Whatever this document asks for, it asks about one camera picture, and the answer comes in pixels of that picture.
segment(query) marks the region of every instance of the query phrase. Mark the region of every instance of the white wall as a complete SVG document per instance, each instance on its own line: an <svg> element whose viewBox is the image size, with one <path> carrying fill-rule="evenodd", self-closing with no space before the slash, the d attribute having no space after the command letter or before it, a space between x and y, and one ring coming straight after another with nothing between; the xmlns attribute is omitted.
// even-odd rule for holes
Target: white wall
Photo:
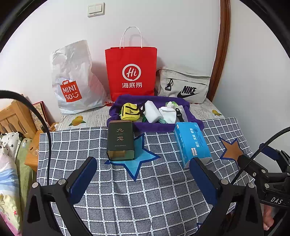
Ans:
<svg viewBox="0 0 290 236"><path fill-rule="evenodd" d="M290 59L267 25L239 0L231 0L231 33L223 73L213 103L235 116L252 151L290 126ZM271 146L290 154L290 134ZM256 160L278 172L263 154Z"/></svg>
<svg viewBox="0 0 290 236"><path fill-rule="evenodd" d="M54 120L60 111L51 86L50 54L86 39L92 71L108 91L104 50L119 45L126 27L141 30L143 45L156 47L157 67L178 63L211 74L218 41L218 0L106 0L105 15L87 17L93 0L48 0L15 31L0 53L1 89L44 101ZM125 45L138 46L137 30ZM0 101L0 108L10 101Z"/></svg>

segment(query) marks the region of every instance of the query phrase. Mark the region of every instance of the purple towel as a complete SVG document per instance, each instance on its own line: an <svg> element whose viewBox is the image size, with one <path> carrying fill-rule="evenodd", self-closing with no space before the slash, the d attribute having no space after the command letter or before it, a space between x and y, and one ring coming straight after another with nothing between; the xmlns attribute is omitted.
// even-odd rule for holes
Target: purple towel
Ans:
<svg viewBox="0 0 290 236"><path fill-rule="evenodd" d="M202 130L204 128L203 122L198 120L192 115L189 110L189 102L182 98L173 97L159 97L159 96L133 96L133 95L120 95L113 106L111 107L109 114L110 118L107 120L107 126L111 120L120 120L119 112L122 106L129 102L133 104L140 105L146 101L152 101L157 108L165 106L166 102L174 101L178 105L182 105L189 122L196 122ZM133 122L134 131L140 132L172 132L175 128L175 124L161 124L161 123L148 123L148 122Z"/></svg>

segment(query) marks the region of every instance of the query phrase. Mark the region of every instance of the wooden furniture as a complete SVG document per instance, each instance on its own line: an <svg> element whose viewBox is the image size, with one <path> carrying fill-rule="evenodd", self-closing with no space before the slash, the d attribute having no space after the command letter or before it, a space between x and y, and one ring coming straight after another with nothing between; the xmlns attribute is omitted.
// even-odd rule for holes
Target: wooden furniture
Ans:
<svg viewBox="0 0 290 236"><path fill-rule="evenodd" d="M0 111L1 133L20 132L26 138L34 138L36 127L30 110L21 102L13 100L11 105Z"/></svg>
<svg viewBox="0 0 290 236"><path fill-rule="evenodd" d="M213 101L215 92L220 82L222 75L222 69L224 68L224 61L226 59L226 52L228 49L229 36L231 26L231 6L230 0L220 0L220 33L218 37L217 52L215 56L215 62L213 64L213 70L211 73L211 80L209 82L209 91L206 97Z"/></svg>
<svg viewBox="0 0 290 236"><path fill-rule="evenodd" d="M55 131L55 125L56 123L53 123L51 125L51 129L52 131ZM33 138L33 140L30 143L27 155L26 155L26 159L25 159L25 165L30 166L31 169L33 169L35 172L37 172L37 167L38 167L38 155L34 155L33 151L34 150L39 150L39 137L40 134L42 134L43 131L42 130L38 130Z"/></svg>

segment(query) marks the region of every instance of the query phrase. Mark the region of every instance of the screw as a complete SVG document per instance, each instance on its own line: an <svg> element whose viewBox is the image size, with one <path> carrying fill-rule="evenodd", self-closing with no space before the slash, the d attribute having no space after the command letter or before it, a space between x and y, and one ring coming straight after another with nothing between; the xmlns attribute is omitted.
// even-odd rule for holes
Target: screw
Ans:
<svg viewBox="0 0 290 236"><path fill-rule="evenodd" d="M255 187L255 185L254 185L253 183L248 183L248 186L249 186L250 188L254 188L254 187Z"/></svg>
<svg viewBox="0 0 290 236"><path fill-rule="evenodd" d="M32 184L32 187L33 188L36 188L38 186L38 182L34 182L33 184Z"/></svg>
<svg viewBox="0 0 290 236"><path fill-rule="evenodd" d="M66 183L66 179L60 179L59 181L58 181L58 184L59 185L63 185L63 184L65 184Z"/></svg>
<svg viewBox="0 0 290 236"><path fill-rule="evenodd" d="M224 185L227 185L229 183L229 181L227 179L221 179L221 183Z"/></svg>

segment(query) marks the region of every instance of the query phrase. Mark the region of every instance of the blue star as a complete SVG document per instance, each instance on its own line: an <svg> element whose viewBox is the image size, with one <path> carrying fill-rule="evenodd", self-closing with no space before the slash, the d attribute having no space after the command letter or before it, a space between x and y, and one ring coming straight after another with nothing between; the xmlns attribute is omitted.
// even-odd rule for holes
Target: blue star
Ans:
<svg viewBox="0 0 290 236"><path fill-rule="evenodd" d="M136 181L141 164L144 162L153 161L160 156L144 148L144 134L141 134L134 139L135 158L133 160L111 161L107 160L105 164L116 166L124 166L132 179Z"/></svg>
<svg viewBox="0 0 290 236"><path fill-rule="evenodd" d="M196 223L196 225L197 225L197 230L200 228L200 226L202 226L202 223Z"/></svg>

